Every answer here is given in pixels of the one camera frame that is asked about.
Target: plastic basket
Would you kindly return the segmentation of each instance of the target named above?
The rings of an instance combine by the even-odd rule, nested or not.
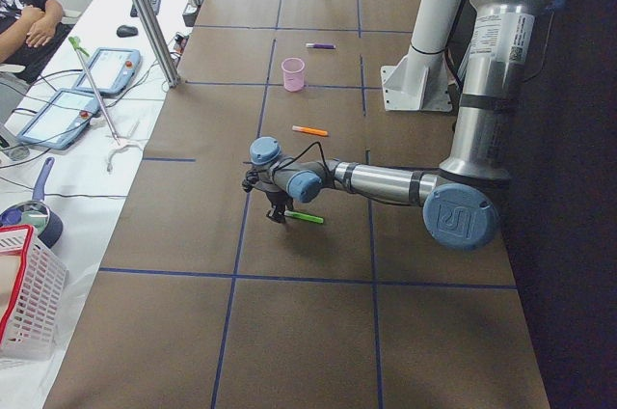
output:
[[[47,359],[67,268],[32,226],[0,228],[2,256],[20,257],[20,265],[9,306],[0,317],[0,358]]]

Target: pink cup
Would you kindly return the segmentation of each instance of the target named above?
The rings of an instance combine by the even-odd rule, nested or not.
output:
[[[305,63],[302,59],[289,58],[282,61],[282,84],[295,93],[305,87]]]

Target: black wall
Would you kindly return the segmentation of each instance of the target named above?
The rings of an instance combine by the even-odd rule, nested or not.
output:
[[[504,236],[552,409],[617,408],[616,14],[555,16],[508,152]]]

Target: purple marker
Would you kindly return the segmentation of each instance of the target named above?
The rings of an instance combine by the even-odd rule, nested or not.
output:
[[[334,44],[316,44],[313,42],[307,42],[308,49],[336,49]]]

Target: pot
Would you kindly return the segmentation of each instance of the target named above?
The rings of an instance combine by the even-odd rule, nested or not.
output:
[[[43,200],[45,198],[45,183],[54,165],[54,158],[48,157],[42,165],[39,177],[32,192],[32,200],[14,204],[0,214],[2,226],[29,224],[34,226],[37,237],[48,248],[51,248],[62,234],[63,224],[60,216],[54,213]]]

